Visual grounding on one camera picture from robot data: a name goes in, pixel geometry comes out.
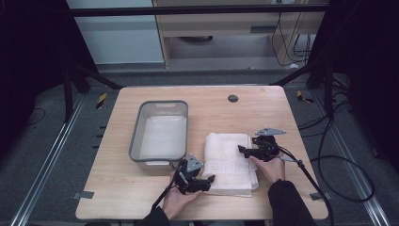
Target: towel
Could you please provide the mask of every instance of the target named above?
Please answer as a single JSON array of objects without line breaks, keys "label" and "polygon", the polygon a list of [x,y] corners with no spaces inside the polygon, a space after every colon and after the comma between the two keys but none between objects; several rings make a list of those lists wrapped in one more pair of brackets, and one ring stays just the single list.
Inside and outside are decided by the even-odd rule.
[{"label": "towel", "polygon": [[238,145],[252,148],[246,134],[216,134],[206,137],[202,178],[215,175],[211,188],[206,193],[251,197],[258,188],[256,165],[238,152]]}]

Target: metal rail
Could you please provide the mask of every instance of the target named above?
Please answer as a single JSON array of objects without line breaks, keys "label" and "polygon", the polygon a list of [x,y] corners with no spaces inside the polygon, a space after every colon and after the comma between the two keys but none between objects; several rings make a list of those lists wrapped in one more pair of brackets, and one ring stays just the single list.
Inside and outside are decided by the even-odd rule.
[{"label": "metal rail", "polygon": [[61,131],[56,138],[56,141],[53,144],[52,149],[50,150],[47,158],[45,159],[41,169],[38,173],[38,176],[35,179],[35,182],[30,187],[29,192],[25,196],[23,203],[18,209],[17,213],[14,215],[11,221],[11,226],[24,226],[30,214],[32,213],[33,208],[36,205],[36,202],[39,199],[41,191],[44,189],[46,185],[47,179],[49,178],[54,165],[56,164],[56,160],[58,159],[59,154],[61,153],[62,147],[67,140],[67,137],[73,128],[73,125],[76,121],[77,116],[79,115],[80,109],[82,107],[82,103],[85,100],[86,94],[78,94],[77,100],[74,106],[73,114],[69,121],[65,122],[61,128]]}]

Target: white cabinet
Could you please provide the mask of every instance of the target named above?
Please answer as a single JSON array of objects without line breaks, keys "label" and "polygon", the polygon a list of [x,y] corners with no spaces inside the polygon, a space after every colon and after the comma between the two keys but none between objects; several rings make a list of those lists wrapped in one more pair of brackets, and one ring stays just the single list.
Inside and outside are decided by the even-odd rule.
[{"label": "white cabinet", "polygon": [[[152,7],[151,0],[67,0],[70,8]],[[155,17],[76,17],[97,65],[164,63]]]}]

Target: floor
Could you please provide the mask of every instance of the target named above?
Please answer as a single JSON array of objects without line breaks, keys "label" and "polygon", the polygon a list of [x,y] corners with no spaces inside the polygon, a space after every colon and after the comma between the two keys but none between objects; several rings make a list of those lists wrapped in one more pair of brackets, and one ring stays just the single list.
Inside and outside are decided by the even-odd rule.
[{"label": "floor", "polygon": [[[305,50],[306,41],[302,37],[296,49]],[[265,36],[214,37],[212,40],[204,37],[176,38],[167,68],[107,72],[104,76],[128,86],[268,84],[302,67],[306,60],[303,56],[296,56],[299,53],[303,52],[291,54],[296,62],[281,65]],[[304,74],[284,87],[298,126],[323,117],[325,113],[323,88],[307,90],[304,85],[306,79]],[[29,125],[13,146],[13,156],[0,171],[0,225],[19,220],[14,217],[19,216],[19,210],[25,210],[28,216],[24,222],[26,225],[84,225],[85,222],[74,216],[78,200],[73,196],[83,190],[90,163],[101,144],[104,127],[118,97],[117,90],[94,80],[89,82],[92,85],[89,94],[74,93],[75,102],[81,101],[82,106],[67,140],[57,140],[65,126],[62,87],[45,91],[38,98]],[[298,98],[299,90],[303,99]],[[96,109],[99,96],[105,92],[107,99],[102,109]],[[337,105],[346,99],[344,95],[337,95],[335,100]],[[399,177],[388,161],[373,157],[372,147],[350,109],[350,105],[337,108],[335,121],[328,128],[323,143],[323,154],[344,156],[361,165],[375,184],[375,195],[367,202],[349,202],[336,195],[323,183],[321,172],[332,187],[349,197],[364,198],[371,189],[361,170],[352,164],[323,160],[322,170],[318,171],[315,161],[312,167],[317,172],[317,181],[333,197],[331,205],[335,224],[399,225],[396,214],[399,209],[396,198]],[[321,133],[326,126],[327,121],[322,121],[310,129],[300,130],[310,159],[317,157],[321,150]],[[55,143],[59,144],[60,152],[50,155]],[[55,161],[47,164],[49,157]],[[43,173],[44,167],[50,170],[48,174]],[[33,187],[38,184],[35,180],[38,175],[45,175],[43,184]],[[36,188],[36,194],[32,193],[32,188]],[[21,209],[24,201],[31,201],[34,205]],[[329,225],[330,222],[325,219],[317,223]]]}]

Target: gray plastic tray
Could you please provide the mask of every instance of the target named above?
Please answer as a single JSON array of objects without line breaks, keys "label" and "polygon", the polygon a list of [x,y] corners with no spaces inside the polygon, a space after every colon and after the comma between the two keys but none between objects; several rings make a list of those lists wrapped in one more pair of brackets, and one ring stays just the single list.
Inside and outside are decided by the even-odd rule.
[{"label": "gray plastic tray", "polygon": [[169,169],[187,151],[188,105],[184,101],[148,101],[143,103],[129,155],[144,170]]}]

